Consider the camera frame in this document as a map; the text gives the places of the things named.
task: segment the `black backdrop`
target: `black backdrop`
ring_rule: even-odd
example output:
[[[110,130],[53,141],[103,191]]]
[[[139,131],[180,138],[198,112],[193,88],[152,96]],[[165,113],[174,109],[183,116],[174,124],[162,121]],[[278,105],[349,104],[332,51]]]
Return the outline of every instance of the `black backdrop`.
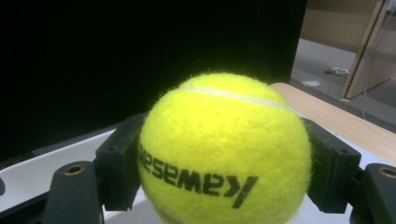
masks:
[[[12,4],[0,160],[146,112],[203,72],[289,82],[306,1]]]

